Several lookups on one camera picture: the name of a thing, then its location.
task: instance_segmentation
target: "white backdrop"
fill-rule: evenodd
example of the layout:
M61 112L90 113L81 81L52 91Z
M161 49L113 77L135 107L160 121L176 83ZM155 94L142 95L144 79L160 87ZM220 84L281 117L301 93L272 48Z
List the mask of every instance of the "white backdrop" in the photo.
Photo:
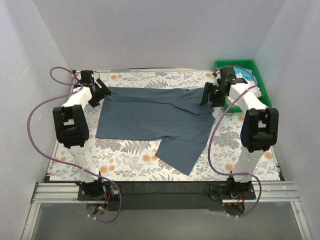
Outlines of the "white backdrop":
M33 0L72 69L253 59L285 0Z
M31 146L27 118L40 102L68 92L49 77L54 66L67 67L32 0L0 0L0 239L21 238L36 182L49 161ZM62 81L70 75L56 72ZM55 131L53 107L42 106L32 119L34 140L51 155Z
M319 1L287 0L255 58L279 110L275 153L297 187L314 240L320 239L319 23Z

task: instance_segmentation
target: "aluminum frame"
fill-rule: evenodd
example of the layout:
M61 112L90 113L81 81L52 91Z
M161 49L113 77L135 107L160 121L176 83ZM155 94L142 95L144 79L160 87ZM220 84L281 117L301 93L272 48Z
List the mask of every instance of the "aluminum frame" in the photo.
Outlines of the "aluminum frame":
M259 191L257 182L253 182L256 192ZM296 186L293 181L263 181L262 195L260 202L290 202L294 213L301 237L303 240L312 240L310 230L297 193ZM99 201L78 201L79 187L74 183L37 183L31 200L29 215L24 226L22 240L30 240L32 238L39 209L42 203L99 203ZM247 200L247 202L255 202L256 200ZM223 200L224 203L232 202L232 200Z

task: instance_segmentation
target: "wire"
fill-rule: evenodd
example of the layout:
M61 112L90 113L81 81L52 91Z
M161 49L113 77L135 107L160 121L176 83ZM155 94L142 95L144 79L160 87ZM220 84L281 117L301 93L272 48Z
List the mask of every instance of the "wire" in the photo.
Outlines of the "wire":
M94 212L92 213L92 215L95 215L98 211L99 211L99 205L97 205L96 207L95 207L95 210L94 210Z
M104 205L106 205L106 203L108 203L108 200L105 200L105 202L102 203L100 206L103 207Z
M76 80L78 83L80 83L80 80L79 80L79 78L77 77L77 75L76 75L76 74L73 74L73 76L74 76L75 80Z
M94 73L97 73L97 74L99 74L99 78L100 78L100 72L98 72L98 71L93 71Z
M245 200L246 200L246 194L243 195L243 200L240 204L243 204L245 202Z
M100 198L93 197L93 196L91 196L91 197L92 197L94 200L101 200L101 199L103 199L103 198L105 197L105 195L107 194L106 192L107 192L107 190L105 189L102 197L100 197Z
M80 83L73 84L73 83L66 83L66 82L62 82L62 81L57 80L57 79L52 75L52 72L53 72L53 70L55 70L55 69L62 69L62 70L65 70L65 71L67 71L67 72L69 72L69 73L71 73L71 74L73 75L73 72L70 71L69 69L64 68L64 67L62 67L62 66L55 66L55 67L51 68L51 70L50 70L50 72L49 72L50 77L51 77L54 81L56 81L56 82L59 83L59 84L63 84L63 85L67 85L67 86L79 86L79 87L81 87L81 88L79 89L79 91L81 91L81 90L83 89L84 86L83 86L82 84L80 84ZM80 165L77 165L77 164L71 163L71 162L67 162L67 161L61 161L61 160L55 159L55 158L53 158L53 157L50 157L49 155L45 154L44 152L42 152L42 151L38 148L38 146L36 145L36 143L35 143L35 141L34 141L34 139L33 139L33 137L32 137L32 134L31 134L31 128L30 128L31 118L32 118L33 114L35 113L35 111L36 111L38 108L40 108L42 105L44 105L44 104L46 104L46 103L49 103L49 102L54 101L54 100L57 100L57 99L62 99L62 98L71 96L71 95L73 95L73 94L75 94L75 93L77 93L77 91L73 91L73 92L68 93L68 94L64 94L64 95L61 95L61 96L56 96L56 97L50 98L50 99L48 99L48 100L45 100L45 101L39 103L36 107L34 107L34 109L32 109L32 111L30 112L30 115L29 115L29 117L28 117L28 119L27 119L27 122L26 122L26 129L27 129L27 132L28 132L28 137L29 137L29 140L30 140L32 146L34 147L34 149L35 149L40 155L42 155L43 157L45 157L45 158L47 158L47 159L49 159L49 160L52 160L52 161L54 161L54 162L58 162L58 163L60 163L60 164L66 164L66 165L73 166L73 167L75 167L75 168L81 169L82 171L84 171L84 172L86 172L86 173L88 173L88 174L90 174L90 175L93 175L93 176L95 176L95 177L102 178L102 179L108 181L109 183L111 183L112 185L115 186L115 188L116 188L116 189L118 190L118 192L119 192L119 209L118 209L118 212L116 213L116 215L114 216L114 218L111 219L111 220L105 220L105 219L102 219L102 218L94 217L93 215L89 215L90 217L95 218L95 219L97 219L97 220L99 220L99 221L102 221L102 222L105 222L105 223L112 223L112 222L114 222L114 221L118 218L118 216L119 216L119 214L120 214L120 212L121 212L121 207L122 207L122 195L121 195L121 192L120 192L120 189L119 189L118 185L117 185L114 181L112 181L111 179L108 179L107 177L104 177L104 176L98 175L98 174L96 174L96 173L94 173L94 172L91 172L90 170L88 170L88 169L86 169L86 168L83 168L83 167L81 167Z
M261 194L262 194L261 182L260 182L260 180L259 180L259 178L258 178L257 176L255 176L254 174L252 174L252 173L250 173L250 172L224 173L224 172L220 172L220 171L216 170L215 167L213 166L212 162L211 162L211 157L210 157L211 154L210 154L210 153L211 153L211 146L212 146L212 144L213 144L214 136L215 136L215 134L216 134L216 132L217 132L217 129L218 129L220 123L222 122L222 119L224 118L224 116L227 114L227 112L229 111L229 109L232 108L232 106L233 106L239 99L241 99L250 89L253 89L253 88L257 87L257 86L258 86L258 83L257 83L257 80L256 80L255 76L253 76L249 71L247 71L245 68L240 67L240 66L236 66L236 65L223 66L223 67L221 67L221 68L218 68L218 69L215 70L214 72L216 73L217 71L219 71L219 70L221 70L221 69L223 69L223 68L226 68L226 67L234 67L234 68L238 68L238 69L241 69L241 70L245 71L246 73L248 73L248 74L252 77L252 79L253 79L253 81L254 81L254 85L248 87L245 91L243 91L243 93L241 93L241 94L227 107L227 109L222 113L222 115L221 115L221 117L219 118L218 122L217 122L216 125L214 126L212 135L211 135L211 137L210 137L209 145L208 145L208 162L209 162L209 165L210 165L210 167L212 168L212 170L213 170L215 173L220 174L220 175L222 175L222 176L239 176L239 175L242 175L242 176L243 176L243 175L245 175L245 176L253 177L253 178L255 178L255 179L257 180L257 182L258 182L258 184L259 184L259 195L258 195L258 197L257 197L257 199L256 199L256 202L254 203L254 205L252 206L252 208L251 208L248 212L244 213L244 214L241 215L241 216L238 216L238 217L240 218L240 217L245 217L245 216L249 215L249 214L257 207L257 205L258 205L258 203L259 203L259 200L260 200L260 198L261 198Z
M237 200L238 198L236 198L236 197L231 197L230 195L228 195L228 194L226 194L226 196L229 198L229 199L231 199L231 200Z
M208 196L208 198L212 201L216 200L212 198L212 193L211 193L211 186L215 187L216 189L218 189L218 187L216 185L213 184L207 184L204 186L204 192L206 193L206 195Z
M240 200L241 200L241 196L239 197L239 200L237 202L234 202L233 204L237 205L240 202Z

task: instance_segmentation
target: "orange flower print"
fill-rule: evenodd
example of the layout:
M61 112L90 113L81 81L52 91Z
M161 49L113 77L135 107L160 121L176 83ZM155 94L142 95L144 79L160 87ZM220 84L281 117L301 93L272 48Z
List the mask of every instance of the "orange flower print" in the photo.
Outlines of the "orange flower print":
M149 154L145 154L142 156L142 161L144 161L145 163L150 162L150 155Z
M55 159L60 160L59 157L56 157ZM57 165L57 164L59 164L59 162L55 161L53 164L54 164L54 165Z
M243 121L243 120L245 120L245 116L243 116L243 115L239 115L239 116L238 116L238 120L239 120L239 121Z
M99 170L101 174L105 174L106 172L108 172L108 167L103 165L100 167Z
M109 171L114 171L115 169L116 169L116 167L113 166L113 165L111 165L110 167L108 167L108 170L109 170Z
M226 165L224 165L224 167L225 167L225 170L227 170L228 172L234 169L234 166L230 163L227 163Z
M266 152L264 154L265 158L268 159L268 160L272 160L274 158L274 156L272 155L271 152Z

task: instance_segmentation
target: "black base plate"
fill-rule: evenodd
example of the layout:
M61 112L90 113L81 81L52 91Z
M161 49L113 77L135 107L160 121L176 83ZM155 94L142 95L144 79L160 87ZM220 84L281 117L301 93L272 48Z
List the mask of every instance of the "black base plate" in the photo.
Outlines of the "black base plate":
M224 181L118 181L122 194L122 210L160 210L160 209L209 209L223 211L222 200L228 200ZM107 191L111 185L104 183ZM256 195L251 186L245 199L254 200ZM79 201L96 201L83 194L79 188ZM119 209L119 195L111 195L109 211Z

